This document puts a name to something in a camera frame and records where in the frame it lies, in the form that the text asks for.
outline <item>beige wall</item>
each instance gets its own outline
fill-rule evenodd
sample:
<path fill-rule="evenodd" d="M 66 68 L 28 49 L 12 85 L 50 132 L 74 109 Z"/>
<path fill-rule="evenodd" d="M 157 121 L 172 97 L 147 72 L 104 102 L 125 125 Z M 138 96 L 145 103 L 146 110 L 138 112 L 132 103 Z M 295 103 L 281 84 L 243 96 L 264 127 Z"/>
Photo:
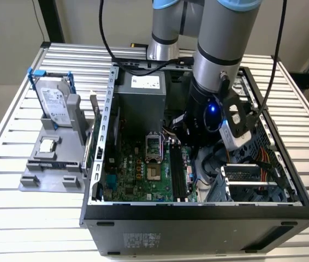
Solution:
<path fill-rule="evenodd" d="M 49 39 L 38 1 L 34 1 Z M 31 0 L 0 0 L 0 84 L 21 83 L 42 41 Z"/>

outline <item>white label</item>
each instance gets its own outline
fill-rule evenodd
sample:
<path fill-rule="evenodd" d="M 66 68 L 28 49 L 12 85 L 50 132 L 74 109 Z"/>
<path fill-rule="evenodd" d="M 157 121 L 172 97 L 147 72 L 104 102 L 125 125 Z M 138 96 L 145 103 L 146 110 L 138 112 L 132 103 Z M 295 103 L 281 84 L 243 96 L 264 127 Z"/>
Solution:
<path fill-rule="evenodd" d="M 71 125 L 63 93 L 54 88 L 40 90 L 50 118 L 59 126 Z"/>
<path fill-rule="evenodd" d="M 39 165 L 43 166 L 45 168 L 52 168 L 52 164 L 50 164 L 50 163 L 40 163 Z"/>
<path fill-rule="evenodd" d="M 124 246 L 127 248 L 158 248 L 160 233 L 123 233 Z"/>
<path fill-rule="evenodd" d="M 132 76 L 132 88 L 160 89 L 158 75 Z"/>

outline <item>robot cable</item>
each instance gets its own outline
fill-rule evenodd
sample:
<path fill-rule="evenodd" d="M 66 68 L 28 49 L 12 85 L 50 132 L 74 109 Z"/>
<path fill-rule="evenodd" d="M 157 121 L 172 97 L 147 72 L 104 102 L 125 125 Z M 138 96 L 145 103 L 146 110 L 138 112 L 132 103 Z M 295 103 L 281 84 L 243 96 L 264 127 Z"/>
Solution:
<path fill-rule="evenodd" d="M 103 22 L 102 22 L 102 14 L 103 14 L 103 9 L 104 9 L 104 0 L 100 0 L 100 6 L 99 6 L 99 29 L 100 29 L 100 34 L 101 34 L 101 38 L 102 38 L 102 42 L 104 43 L 107 52 L 109 53 L 109 55 L 112 57 L 112 59 L 117 63 L 117 65 L 122 68 L 124 71 L 135 75 L 135 76 L 146 76 L 146 75 L 150 75 L 158 70 L 160 70 L 161 68 L 167 66 L 168 64 L 172 64 L 172 63 L 180 63 L 180 62 L 189 62 L 192 60 L 191 57 L 179 57 L 177 59 L 171 59 L 168 60 L 162 64 L 160 64 L 159 66 L 157 66 L 156 68 L 146 71 L 145 73 L 139 73 L 139 72 L 135 72 L 132 70 L 129 70 L 128 68 L 126 68 L 122 63 L 121 60 L 119 58 L 117 58 L 111 51 L 107 41 L 106 41 L 106 37 L 105 37 L 105 33 L 104 33 L 104 26 L 103 26 Z"/>
<path fill-rule="evenodd" d="M 281 39 L 282 39 L 284 19 L 286 17 L 286 10 L 287 10 L 287 0 L 283 0 L 281 22 L 280 22 L 280 28 L 278 30 L 276 50 L 275 50 L 275 55 L 274 55 L 274 64 L 272 66 L 271 78 L 270 78 L 269 86 L 268 86 L 268 88 L 266 90 L 264 101 L 263 101 L 263 103 L 262 103 L 262 105 L 260 107 L 259 112 L 256 115 L 256 119 L 259 119 L 259 116 L 263 113 L 263 111 L 264 111 L 264 109 L 266 107 L 266 102 L 267 102 L 267 100 L 269 98 L 269 94 L 271 92 L 272 84 L 274 83 L 274 78 L 275 78 L 275 74 L 276 74 L 276 67 L 277 67 L 277 60 L 278 60 L 278 53 L 280 51 L 280 45 L 281 45 Z"/>

